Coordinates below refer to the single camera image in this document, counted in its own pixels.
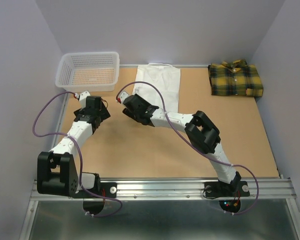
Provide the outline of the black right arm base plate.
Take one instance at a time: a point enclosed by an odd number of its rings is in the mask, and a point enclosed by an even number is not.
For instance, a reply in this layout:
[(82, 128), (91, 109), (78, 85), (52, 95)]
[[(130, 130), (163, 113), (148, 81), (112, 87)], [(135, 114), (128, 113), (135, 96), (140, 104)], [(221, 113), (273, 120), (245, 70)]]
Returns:
[(226, 184), (221, 181), (207, 181), (204, 183), (205, 197), (214, 198), (234, 198), (249, 197), (250, 191), (246, 181), (240, 181), (236, 185)]

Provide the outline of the white long sleeve shirt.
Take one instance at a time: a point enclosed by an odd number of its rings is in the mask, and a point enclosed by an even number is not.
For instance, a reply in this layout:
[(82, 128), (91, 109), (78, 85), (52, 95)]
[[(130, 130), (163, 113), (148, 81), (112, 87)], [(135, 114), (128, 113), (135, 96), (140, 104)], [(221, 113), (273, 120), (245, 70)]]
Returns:
[(151, 105), (165, 107), (168, 112), (179, 110), (181, 70), (170, 64), (149, 63), (139, 65), (133, 94)]

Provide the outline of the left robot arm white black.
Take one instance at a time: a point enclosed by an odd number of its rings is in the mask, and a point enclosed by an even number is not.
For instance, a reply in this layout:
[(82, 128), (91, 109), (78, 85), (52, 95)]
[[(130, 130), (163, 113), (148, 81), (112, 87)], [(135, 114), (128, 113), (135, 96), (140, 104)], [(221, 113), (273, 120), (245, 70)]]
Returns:
[(77, 173), (75, 157), (82, 156), (80, 147), (111, 115), (100, 96), (83, 92), (78, 97), (81, 108), (74, 112), (75, 119), (68, 133), (50, 151), (37, 157), (37, 191), (40, 194), (75, 197), (82, 190), (81, 180), (87, 180), (84, 191), (90, 197), (101, 193), (100, 178), (96, 173)]

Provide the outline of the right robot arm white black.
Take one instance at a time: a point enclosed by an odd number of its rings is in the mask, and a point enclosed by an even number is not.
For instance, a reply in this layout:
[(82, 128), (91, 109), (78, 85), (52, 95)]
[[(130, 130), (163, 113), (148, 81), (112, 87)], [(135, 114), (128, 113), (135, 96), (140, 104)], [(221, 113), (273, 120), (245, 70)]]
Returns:
[(204, 112), (167, 112), (150, 104), (141, 96), (130, 95), (126, 91), (119, 94), (117, 101), (124, 105), (122, 112), (126, 116), (144, 126), (169, 128), (176, 133), (182, 132), (187, 135), (189, 145), (208, 158), (217, 173), (218, 182), (206, 187), (208, 193), (225, 197), (238, 191), (241, 176), (229, 162), (222, 148), (220, 131)]

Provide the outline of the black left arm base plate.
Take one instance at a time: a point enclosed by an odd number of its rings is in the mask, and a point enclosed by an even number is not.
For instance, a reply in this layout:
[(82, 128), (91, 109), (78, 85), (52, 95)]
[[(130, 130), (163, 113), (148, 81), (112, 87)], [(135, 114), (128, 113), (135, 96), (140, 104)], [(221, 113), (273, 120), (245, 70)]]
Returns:
[[(83, 185), (89, 192), (92, 192), (96, 195), (107, 197), (107, 198), (116, 198), (117, 191), (111, 191), (111, 189), (117, 189), (116, 182), (101, 182), (99, 186), (94, 186), (92, 188), (88, 188), (87, 184)], [(79, 190), (78, 193), (75, 193), (73, 196), (74, 199), (85, 199), (85, 198), (93, 198), (92, 195), (87, 193), (84, 190)]]

